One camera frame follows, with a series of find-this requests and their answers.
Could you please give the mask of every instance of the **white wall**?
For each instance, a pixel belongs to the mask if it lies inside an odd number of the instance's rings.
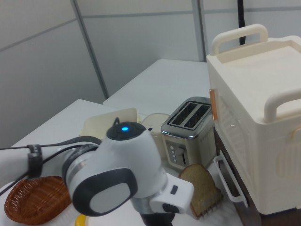
[[[191,0],[78,0],[109,95],[161,58],[204,61]]]
[[[236,0],[202,0],[205,13],[208,49],[213,38],[219,33],[238,28]],[[288,35],[301,36],[301,1],[283,0],[245,0],[246,25],[262,24],[269,32],[269,37],[281,38]],[[258,36],[246,38],[246,42],[258,40]],[[221,50],[238,46],[235,40],[224,44]]]
[[[69,0],[0,0],[0,21],[0,147],[79,98],[104,101]]]

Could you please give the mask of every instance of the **white table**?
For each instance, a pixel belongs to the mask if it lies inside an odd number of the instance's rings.
[[[156,61],[104,101],[119,109],[135,107],[145,115],[171,114],[190,97],[209,97],[207,63]]]
[[[176,60],[159,60],[125,85],[121,90],[104,102],[104,105],[77,100],[52,119],[24,137],[14,146],[27,144],[58,143],[76,137],[84,121],[94,115],[108,113],[119,109],[136,107],[138,113],[171,114],[183,101],[192,96],[209,97],[209,78],[206,63]],[[221,189],[224,199],[218,208],[204,218],[195,220],[189,214],[176,215],[174,226],[241,226],[234,205],[225,193],[217,170],[211,164],[208,168],[215,184]],[[0,196],[0,226],[19,226],[7,218],[3,203],[8,192]],[[58,217],[44,226],[73,226],[79,213],[70,205]],[[130,202],[112,213],[91,219],[100,226],[142,226],[142,220]]]
[[[14,146],[24,146],[27,144],[51,144],[57,143],[70,138],[76,137],[82,129],[84,121],[94,115],[116,111],[118,109],[107,107],[100,104],[95,104],[88,101],[77,100],[59,114],[45,122],[32,133],[24,137]],[[221,181],[217,176],[217,171],[213,165],[209,167],[209,172],[212,174],[216,185],[222,188]],[[240,219],[235,211],[231,201],[224,194],[223,202],[204,218],[195,220],[188,214],[176,215],[173,220],[174,226],[240,226],[242,225]],[[3,196],[0,196],[0,226],[20,226],[21,224],[11,221],[3,211],[3,204],[8,195],[7,191]],[[44,224],[44,226],[73,226],[74,221],[79,213],[74,209],[71,204],[65,209],[58,217]],[[139,214],[134,210],[131,203],[128,201],[119,209],[112,213],[91,219],[93,224],[100,226],[142,226],[142,220]]]

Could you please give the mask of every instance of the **white plastic container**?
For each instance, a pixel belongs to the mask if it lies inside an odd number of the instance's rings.
[[[219,52],[256,33],[260,42]],[[254,24],[216,36],[207,62],[216,130],[257,210],[300,208],[301,38]]]

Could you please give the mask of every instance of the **storage box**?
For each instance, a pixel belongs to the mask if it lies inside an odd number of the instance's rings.
[[[260,42],[224,52],[227,41]],[[301,38],[254,24],[219,34],[207,56],[216,130],[261,214],[301,207]]]
[[[241,222],[244,226],[300,226],[301,225],[301,210],[290,209],[282,212],[278,212],[276,214],[263,215],[258,212],[256,206],[250,197],[250,194],[244,185],[240,175],[238,174],[235,165],[233,164],[229,154],[223,145],[219,135],[216,130],[214,130],[215,143],[217,155],[223,155],[225,159],[225,163],[222,164],[220,162],[219,167],[221,171],[225,175],[225,180],[227,182],[227,186],[229,187],[231,193],[238,197],[240,193],[236,189],[235,184],[231,180],[231,176],[227,173],[226,164],[229,165],[231,172],[234,174],[239,187],[241,188],[244,197],[247,201],[247,207],[243,202],[234,202],[235,209],[241,219]]]

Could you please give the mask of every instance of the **toaster control knob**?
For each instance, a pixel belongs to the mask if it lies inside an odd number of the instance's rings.
[[[177,156],[181,156],[182,154],[184,153],[184,149],[183,148],[177,148],[176,150],[175,150],[175,155],[177,155]]]

